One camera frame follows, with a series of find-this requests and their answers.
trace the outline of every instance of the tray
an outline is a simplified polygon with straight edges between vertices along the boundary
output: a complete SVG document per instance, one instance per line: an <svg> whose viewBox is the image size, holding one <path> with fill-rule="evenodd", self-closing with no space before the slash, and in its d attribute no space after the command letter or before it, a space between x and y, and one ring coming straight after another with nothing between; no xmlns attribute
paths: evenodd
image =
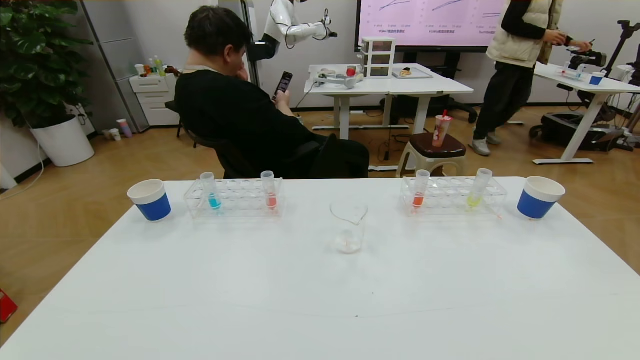
<svg viewBox="0 0 640 360"><path fill-rule="evenodd" d="M411 75L410 76L400 76L400 72L402 71L402 69L404 69L405 67L411 68ZM405 67L396 67L393 69L392 73L394 75L394 77L400 79L400 80L407 80L407 79L433 79L433 76L418 69L415 67L411 67L411 66L405 66Z"/></svg>
<svg viewBox="0 0 640 360"><path fill-rule="evenodd" d="M494 179L484 191L482 201L470 206L468 198L474 177L432 177L421 207L413 206L415 178L405 177L400 191L401 204L410 217L488 217L497 218L502 211L507 191Z"/></svg>
<svg viewBox="0 0 640 360"><path fill-rule="evenodd" d="M267 201L260 179L216 180L217 198L221 202L218 209L209 205L208 197L203 197L202 182L197 179L184 194L184 201L193 218L273 218L281 217L285 209L282 178L275 179L275 209L267 207Z"/></svg>

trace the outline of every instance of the person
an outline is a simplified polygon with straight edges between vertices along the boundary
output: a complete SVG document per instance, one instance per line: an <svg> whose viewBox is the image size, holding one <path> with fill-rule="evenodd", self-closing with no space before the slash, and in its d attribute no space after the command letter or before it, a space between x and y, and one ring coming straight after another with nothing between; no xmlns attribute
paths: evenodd
<svg viewBox="0 0 640 360"><path fill-rule="evenodd" d="M487 55L495 60L496 73L484 95L471 148L489 156L487 144L500 144L495 130L506 124L531 96L536 61L548 63L553 45L591 49L558 30L563 0L511 0L505 5L501 27L496 29Z"/></svg>
<svg viewBox="0 0 640 360"><path fill-rule="evenodd" d="M296 149L327 137L311 133L289 108L289 92L275 101L248 81L243 56L252 42L247 25L231 10L202 6L191 14L184 33L189 47L185 72L175 87L175 105L186 128L204 139L230 141L262 172L284 178L307 177L319 151L294 163ZM340 140L351 177L367 177L369 151Z"/></svg>

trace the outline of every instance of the yellow liquid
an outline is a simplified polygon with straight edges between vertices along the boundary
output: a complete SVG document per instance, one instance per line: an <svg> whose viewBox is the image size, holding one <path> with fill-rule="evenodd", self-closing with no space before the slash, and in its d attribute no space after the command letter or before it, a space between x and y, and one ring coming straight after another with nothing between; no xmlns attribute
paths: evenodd
<svg viewBox="0 0 640 360"><path fill-rule="evenodd" d="M480 202L482 202L482 197L481 197L481 196L478 196L478 197L470 196L470 197L467 199L467 204L468 204L471 208L474 208L474 207L476 207L476 206L480 205Z"/></svg>

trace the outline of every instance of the white robot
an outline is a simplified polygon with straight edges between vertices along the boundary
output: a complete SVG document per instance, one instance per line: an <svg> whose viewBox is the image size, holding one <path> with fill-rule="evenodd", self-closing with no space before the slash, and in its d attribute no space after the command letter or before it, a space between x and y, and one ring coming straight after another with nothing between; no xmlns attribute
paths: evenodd
<svg viewBox="0 0 640 360"><path fill-rule="evenodd" d="M338 34L329 29L331 18L327 9L319 22L301 23L296 18L295 3L305 2L307 0L273 0L262 40L252 44L249 49L250 61L271 59L282 42L288 49L293 49L296 44L308 38L322 41L338 37Z"/></svg>

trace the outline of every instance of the pink screen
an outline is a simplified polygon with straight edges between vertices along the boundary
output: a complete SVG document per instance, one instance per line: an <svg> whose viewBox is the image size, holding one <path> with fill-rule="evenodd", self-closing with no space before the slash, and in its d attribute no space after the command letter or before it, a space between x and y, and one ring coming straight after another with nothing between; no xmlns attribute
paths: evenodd
<svg viewBox="0 0 640 360"><path fill-rule="evenodd" d="M396 46L489 46L505 0L361 0L360 39Z"/></svg>

